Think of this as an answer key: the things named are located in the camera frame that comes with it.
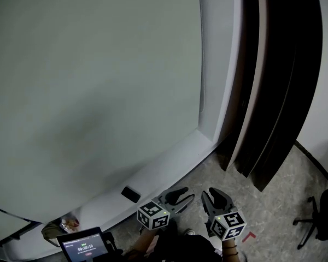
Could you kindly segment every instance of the person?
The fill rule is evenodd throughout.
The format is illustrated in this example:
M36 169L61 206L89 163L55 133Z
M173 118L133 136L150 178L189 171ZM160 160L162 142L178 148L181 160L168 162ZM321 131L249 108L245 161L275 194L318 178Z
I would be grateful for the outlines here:
M124 255L126 261L208 261L239 262L234 239L222 242L222 252L201 235L188 230L178 235L177 224L170 221L166 230L144 229L132 249Z

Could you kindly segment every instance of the bracelet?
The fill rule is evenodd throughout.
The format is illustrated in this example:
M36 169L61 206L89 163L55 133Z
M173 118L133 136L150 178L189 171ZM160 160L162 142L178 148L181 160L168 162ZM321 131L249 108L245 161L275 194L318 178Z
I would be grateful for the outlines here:
M234 247L223 247L222 249L229 249L229 248L234 248Z
M238 253L239 252L237 252L236 254L222 255L222 258L227 258L227 257L230 257L230 256L238 255Z

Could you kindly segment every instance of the whiteboard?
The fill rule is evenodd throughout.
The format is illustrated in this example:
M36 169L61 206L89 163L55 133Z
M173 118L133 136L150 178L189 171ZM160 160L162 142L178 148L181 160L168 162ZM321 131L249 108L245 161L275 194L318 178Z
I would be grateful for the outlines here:
M200 83L199 0L0 0L0 208L48 222L129 178L197 128Z

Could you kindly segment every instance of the timer display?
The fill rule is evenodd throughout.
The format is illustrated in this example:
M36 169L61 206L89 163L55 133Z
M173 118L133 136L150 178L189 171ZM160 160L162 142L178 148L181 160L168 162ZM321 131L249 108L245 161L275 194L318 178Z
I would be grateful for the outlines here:
M81 262L108 253L99 234L64 242L63 246L72 262Z

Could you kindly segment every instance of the chair leg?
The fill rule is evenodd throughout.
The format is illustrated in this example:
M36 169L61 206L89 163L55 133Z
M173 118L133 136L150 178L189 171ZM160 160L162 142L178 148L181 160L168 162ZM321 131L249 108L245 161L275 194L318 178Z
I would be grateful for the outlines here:
M306 238L305 238L305 240L304 240L304 243L300 243L300 244L297 246L297 249L300 249L300 248L302 248L302 247L305 245L305 243L306 243L306 242L308 241L308 239L311 237L311 235L312 235L313 231L315 230L315 228L316 228L316 225L315 225L315 224L312 224L311 229L310 229L310 231L308 232L308 234L307 234L307 236L306 236Z
M297 225L299 222L313 223L313 219L294 219L293 225Z
M308 198L307 201L308 201L309 203L312 202L313 212L314 212L315 215L318 214L318 210L317 210L317 205L316 205L315 197L312 196L312 197Z

